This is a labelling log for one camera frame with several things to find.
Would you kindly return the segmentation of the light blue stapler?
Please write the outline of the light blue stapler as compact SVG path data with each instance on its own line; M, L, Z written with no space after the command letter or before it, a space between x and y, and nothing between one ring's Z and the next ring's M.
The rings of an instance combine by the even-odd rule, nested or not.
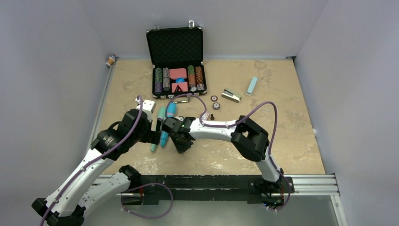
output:
M251 81L247 84L245 89L233 89L233 88L224 88L221 93L221 97L225 98L234 103L240 103L243 95L252 96L256 85L258 83L258 78L253 77Z

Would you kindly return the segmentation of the red white staple box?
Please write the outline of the red white staple box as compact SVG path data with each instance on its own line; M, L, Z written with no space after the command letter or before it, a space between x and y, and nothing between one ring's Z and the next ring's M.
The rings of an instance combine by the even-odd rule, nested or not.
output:
M203 121L207 121L208 118L209 118L209 116L210 116L210 113L205 112L205 113L202 115L201 119L202 119Z

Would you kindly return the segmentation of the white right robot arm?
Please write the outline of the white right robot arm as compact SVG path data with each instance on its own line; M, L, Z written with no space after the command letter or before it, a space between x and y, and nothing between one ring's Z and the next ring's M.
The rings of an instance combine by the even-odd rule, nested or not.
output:
M166 117L161 130L169 134L179 153L186 152L200 139L232 143L242 157L258 166L267 190L275 192L282 187L283 172L271 154L274 137L248 116L242 115L235 121L204 121L195 117L181 121Z

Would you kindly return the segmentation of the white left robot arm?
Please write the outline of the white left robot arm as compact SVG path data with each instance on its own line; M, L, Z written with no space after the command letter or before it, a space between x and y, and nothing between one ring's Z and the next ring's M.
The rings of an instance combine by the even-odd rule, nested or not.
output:
M141 174L125 165L107 182L90 188L137 142L159 144L160 132L151 129L153 112L153 107L137 106L97 134L83 160L62 185L47 198L37 198L32 203L41 216L41 226L80 226L91 211L110 197L124 191L136 192L142 186Z

